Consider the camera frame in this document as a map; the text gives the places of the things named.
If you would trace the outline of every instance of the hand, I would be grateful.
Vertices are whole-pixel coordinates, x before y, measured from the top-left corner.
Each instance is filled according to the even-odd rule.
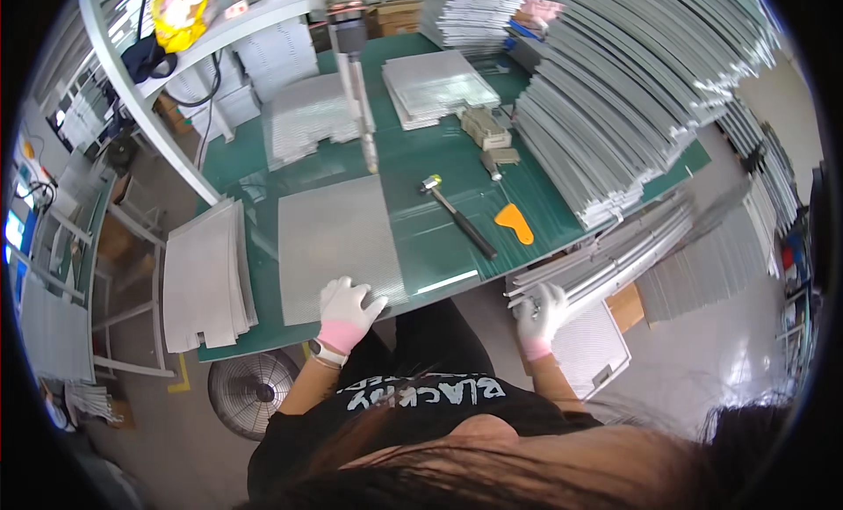
[[[342,354],[350,353],[389,301],[381,296],[363,309],[360,304],[370,290],[365,284],[352,288],[352,278],[347,275],[331,280],[320,294],[322,328],[316,339]]]
[[[535,314],[531,299],[525,299],[519,305],[519,338],[524,355],[530,362],[551,354],[551,341],[568,317],[568,296],[562,287],[540,283],[539,294],[541,305],[538,314]]]

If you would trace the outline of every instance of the fan grille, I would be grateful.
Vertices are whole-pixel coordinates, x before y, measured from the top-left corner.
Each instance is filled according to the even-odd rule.
[[[299,368],[282,351],[211,364],[208,396],[216,416],[239,436],[260,441]]]

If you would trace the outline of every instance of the wristwatch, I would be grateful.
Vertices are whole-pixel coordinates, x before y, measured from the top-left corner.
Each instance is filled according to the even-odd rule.
[[[346,365],[348,361],[348,355],[341,355],[338,352],[332,351],[315,338],[308,342],[308,347],[310,347],[310,356],[320,360],[322,363],[330,363],[342,369],[342,366]]]

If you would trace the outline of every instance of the green cutting mat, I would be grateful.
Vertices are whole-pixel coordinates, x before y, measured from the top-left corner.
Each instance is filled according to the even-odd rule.
[[[438,51],[437,47],[420,34],[403,34],[368,41],[361,60],[369,104],[377,125],[374,138],[380,157],[381,184],[406,292],[410,296],[409,303],[393,307],[389,315],[460,293],[551,255],[603,228],[585,232],[580,227],[517,134],[512,137],[512,146],[519,151],[521,164],[501,167],[501,188],[490,180],[479,162],[479,148],[459,129],[455,116],[448,116],[439,125],[429,128],[401,129],[381,78],[381,66],[391,58],[434,51]],[[336,72],[332,53],[319,54],[318,61],[323,74]],[[517,64],[510,63],[512,70],[508,74],[484,75],[501,95],[503,104],[514,102],[530,80]],[[689,176],[689,170],[695,172],[709,162],[701,144],[694,142],[670,172],[647,184],[642,204],[676,186]],[[221,192],[244,201],[249,276],[259,324],[240,336],[236,346],[200,347],[200,361],[268,351],[316,336],[319,332],[317,323],[284,325],[278,284],[277,200],[285,195],[368,175],[359,143],[322,142],[314,155],[269,172],[262,122],[260,118],[252,119],[237,127],[236,138],[231,143],[226,144],[220,137],[208,144],[203,174]],[[421,181],[431,174],[442,176],[443,195],[497,249],[494,261],[483,258],[435,199],[419,193]],[[529,223],[533,244],[522,245],[511,229],[494,224],[492,219],[507,204],[506,195],[521,209]],[[201,202],[197,213],[206,209],[207,205]],[[477,271],[477,275],[424,291],[425,287],[472,271]]]

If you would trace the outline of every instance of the black t-shirt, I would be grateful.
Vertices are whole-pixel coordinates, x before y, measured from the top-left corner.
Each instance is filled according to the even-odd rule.
[[[463,420],[484,413],[505,420],[522,437],[562,435],[601,425],[589,414],[562,413],[544,397],[482,373],[367,378],[340,389],[304,415],[272,416],[249,461],[249,499],[260,499],[300,471],[323,441],[379,399],[398,411],[379,433],[374,449],[441,438]]]

